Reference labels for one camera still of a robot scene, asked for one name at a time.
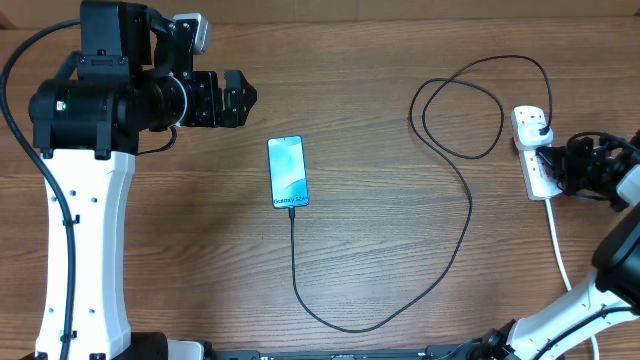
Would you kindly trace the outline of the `blue Samsung Galaxy smartphone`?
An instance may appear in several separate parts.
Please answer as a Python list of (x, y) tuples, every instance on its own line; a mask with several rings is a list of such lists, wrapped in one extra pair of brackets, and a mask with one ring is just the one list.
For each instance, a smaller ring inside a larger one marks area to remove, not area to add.
[(310, 196), (302, 137), (269, 139), (267, 150), (273, 207), (307, 206)]

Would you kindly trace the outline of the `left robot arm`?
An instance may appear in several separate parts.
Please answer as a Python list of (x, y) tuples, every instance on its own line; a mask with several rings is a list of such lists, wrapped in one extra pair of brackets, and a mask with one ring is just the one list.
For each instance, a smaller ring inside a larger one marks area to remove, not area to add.
[(48, 263), (37, 359), (209, 359), (208, 342), (134, 332), (124, 300), (124, 225), (144, 131), (237, 128), (256, 103), (238, 70), (197, 71), (211, 25), (143, 4), (85, 1), (81, 48), (29, 103), (46, 181)]

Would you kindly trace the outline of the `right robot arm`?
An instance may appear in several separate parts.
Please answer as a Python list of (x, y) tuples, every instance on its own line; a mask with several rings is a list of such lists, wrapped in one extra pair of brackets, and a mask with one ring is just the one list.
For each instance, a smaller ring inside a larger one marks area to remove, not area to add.
[(588, 190), (630, 212), (597, 247), (580, 284), (542, 311), (490, 330), (469, 359), (562, 359), (597, 333), (639, 318), (639, 136), (581, 132), (536, 153), (565, 194)]

